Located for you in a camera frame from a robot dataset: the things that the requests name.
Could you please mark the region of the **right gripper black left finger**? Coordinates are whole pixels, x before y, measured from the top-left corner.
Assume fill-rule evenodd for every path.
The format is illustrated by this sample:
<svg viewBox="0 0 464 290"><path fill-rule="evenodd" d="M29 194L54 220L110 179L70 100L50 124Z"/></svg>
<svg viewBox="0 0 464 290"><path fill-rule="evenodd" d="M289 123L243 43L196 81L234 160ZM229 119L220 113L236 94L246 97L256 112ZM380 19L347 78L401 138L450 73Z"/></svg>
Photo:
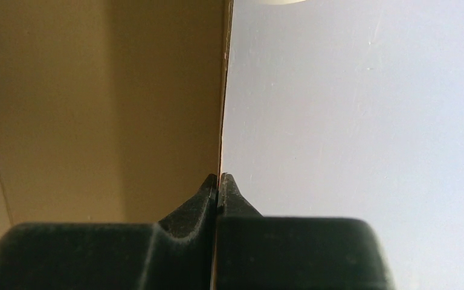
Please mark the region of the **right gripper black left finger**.
<svg viewBox="0 0 464 290"><path fill-rule="evenodd" d="M217 176L152 224L23 223L0 239L0 289L208 289Z"/></svg>

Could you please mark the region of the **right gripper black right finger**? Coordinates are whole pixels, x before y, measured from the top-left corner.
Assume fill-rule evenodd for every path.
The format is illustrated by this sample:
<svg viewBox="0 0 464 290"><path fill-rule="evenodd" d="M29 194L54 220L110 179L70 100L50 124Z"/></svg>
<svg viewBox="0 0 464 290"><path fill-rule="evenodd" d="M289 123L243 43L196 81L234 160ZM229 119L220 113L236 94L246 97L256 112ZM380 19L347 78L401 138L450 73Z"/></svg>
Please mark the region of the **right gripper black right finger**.
<svg viewBox="0 0 464 290"><path fill-rule="evenodd" d="M217 289L393 289L372 227L340 217L264 217L221 176Z"/></svg>

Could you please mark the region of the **brown cardboard box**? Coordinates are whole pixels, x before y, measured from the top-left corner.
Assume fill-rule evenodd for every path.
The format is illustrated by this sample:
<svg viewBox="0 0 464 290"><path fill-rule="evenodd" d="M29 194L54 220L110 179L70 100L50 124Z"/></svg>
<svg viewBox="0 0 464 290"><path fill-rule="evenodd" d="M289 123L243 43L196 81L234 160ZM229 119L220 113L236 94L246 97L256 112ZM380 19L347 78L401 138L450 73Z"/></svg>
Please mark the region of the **brown cardboard box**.
<svg viewBox="0 0 464 290"><path fill-rule="evenodd" d="M0 238L155 222L219 172L230 1L0 1Z"/></svg>

